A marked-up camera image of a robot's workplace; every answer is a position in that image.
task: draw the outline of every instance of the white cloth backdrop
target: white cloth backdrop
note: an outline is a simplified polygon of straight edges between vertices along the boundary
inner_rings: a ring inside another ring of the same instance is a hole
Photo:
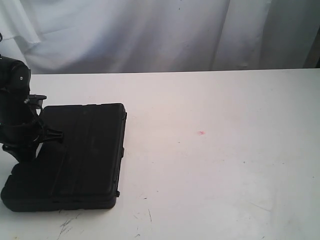
[[[302,68],[319,0],[0,0],[0,53],[37,74]]]

